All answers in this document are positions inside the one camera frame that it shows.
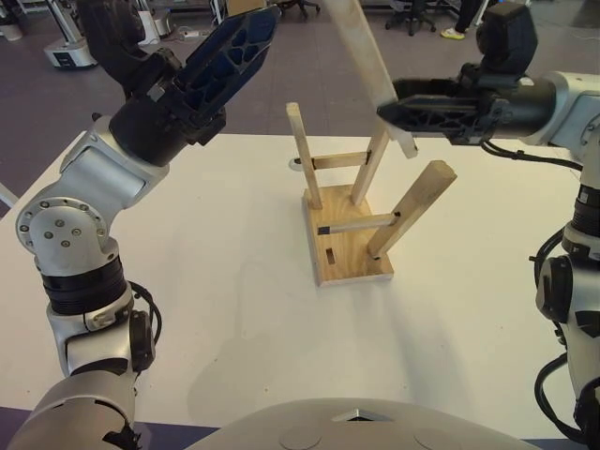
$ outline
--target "office chair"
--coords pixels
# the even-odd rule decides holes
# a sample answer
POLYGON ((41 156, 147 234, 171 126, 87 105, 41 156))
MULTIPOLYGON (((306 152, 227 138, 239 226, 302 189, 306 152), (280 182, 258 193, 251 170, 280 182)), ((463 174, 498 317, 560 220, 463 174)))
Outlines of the office chair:
POLYGON ((386 30, 389 30, 395 25, 401 25, 404 21, 408 21, 409 36, 414 36, 415 22, 419 23, 419 28, 423 22, 427 23, 431 33, 437 31, 435 22, 425 12, 427 0, 413 0, 412 2, 391 0, 390 7, 394 10, 394 15, 385 23, 386 30))
POLYGON ((279 9, 281 9, 281 13, 283 14, 287 9, 294 7, 295 5, 300 7, 302 11, 302 15, 305 19, 308 18, 308 12, 306 7, 312 7, 317 10, 317 14, 321 12, 321 7, 314 2, 309 2, 308 0, 286 0, 283 2, 276 2, 279 9))

